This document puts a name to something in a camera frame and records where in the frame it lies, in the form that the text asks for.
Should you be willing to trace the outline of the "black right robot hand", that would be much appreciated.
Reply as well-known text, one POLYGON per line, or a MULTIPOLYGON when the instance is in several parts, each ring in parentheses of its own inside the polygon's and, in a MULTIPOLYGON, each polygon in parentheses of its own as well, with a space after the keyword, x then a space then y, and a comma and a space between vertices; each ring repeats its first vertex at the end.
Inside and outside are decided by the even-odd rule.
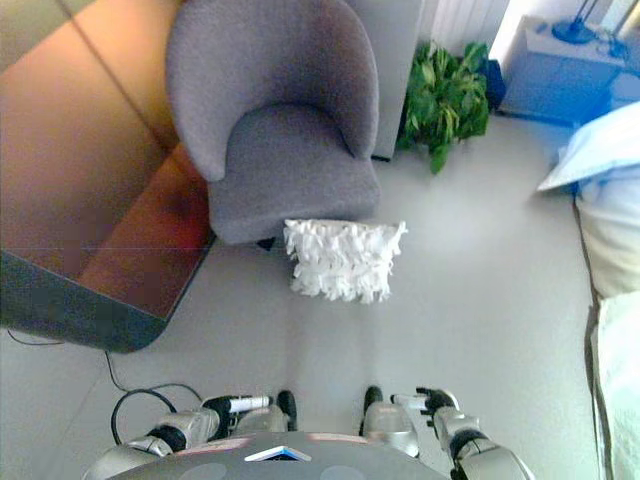
POLYGON ((459 402, 452 393, 427 387, 417 387, 414 395, 392 394, 390 402, 406 410, 419 411, 422 415, 434 415, 444 407, 460 409, 459 402))

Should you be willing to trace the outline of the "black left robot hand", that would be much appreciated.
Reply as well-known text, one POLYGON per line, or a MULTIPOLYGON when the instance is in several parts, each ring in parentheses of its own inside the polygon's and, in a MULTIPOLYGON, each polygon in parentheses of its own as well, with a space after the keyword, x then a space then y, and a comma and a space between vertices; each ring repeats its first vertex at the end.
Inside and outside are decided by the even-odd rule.
POLYGON ((273 404, 271 396, 219 396, 208 398, 203 401, 202 406, 219 413, 236 414, 261 408, 266 408, 273 404))

